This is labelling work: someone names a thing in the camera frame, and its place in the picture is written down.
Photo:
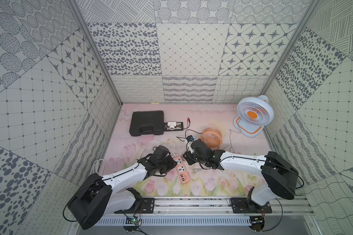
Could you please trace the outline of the orange power strip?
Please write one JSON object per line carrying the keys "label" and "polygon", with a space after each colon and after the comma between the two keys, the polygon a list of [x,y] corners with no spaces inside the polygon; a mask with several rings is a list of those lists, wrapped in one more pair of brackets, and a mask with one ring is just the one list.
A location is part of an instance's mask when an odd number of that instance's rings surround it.
{"label": "orange power strip", "polygon": [[176,171],[178,173],[178,176],[180,178],[180,181],[183,185],[186,185],[190,182],[190,177],[187,172],[187,167],[184,164],[183,158],[182,157],[175,157],[174,161],[177,163],[176,164]]}

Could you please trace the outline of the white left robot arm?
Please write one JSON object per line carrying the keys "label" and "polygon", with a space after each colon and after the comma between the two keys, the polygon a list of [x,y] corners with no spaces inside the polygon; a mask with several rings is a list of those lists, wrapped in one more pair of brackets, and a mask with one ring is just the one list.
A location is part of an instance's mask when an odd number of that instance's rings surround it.
{"label": "white left robot arm", "polygon": [[176,166],[170,150],[158,146],[153,153],[119,172],[89,175],[66,208],[83,230],[93,227],[106,214],[127,210],[138,212],[142,196],[132,185],[152,176],[164,177]]}

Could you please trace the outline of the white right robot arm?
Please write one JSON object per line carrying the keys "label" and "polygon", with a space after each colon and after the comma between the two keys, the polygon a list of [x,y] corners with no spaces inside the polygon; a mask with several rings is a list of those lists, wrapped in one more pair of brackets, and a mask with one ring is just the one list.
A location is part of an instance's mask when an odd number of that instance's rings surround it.
{"label": "white right robot arm", "polygon": [[247,204],[264,206],[270,200],[283,198],[293,200],[299,179],[298,170],[276,152],[250,156],[225,150],[212,150],[202,140],[185,140],[183,158],[189,165],[199,163],[207,169],[239,170],[262,176],[261,186],[254,186],[248,194]]}

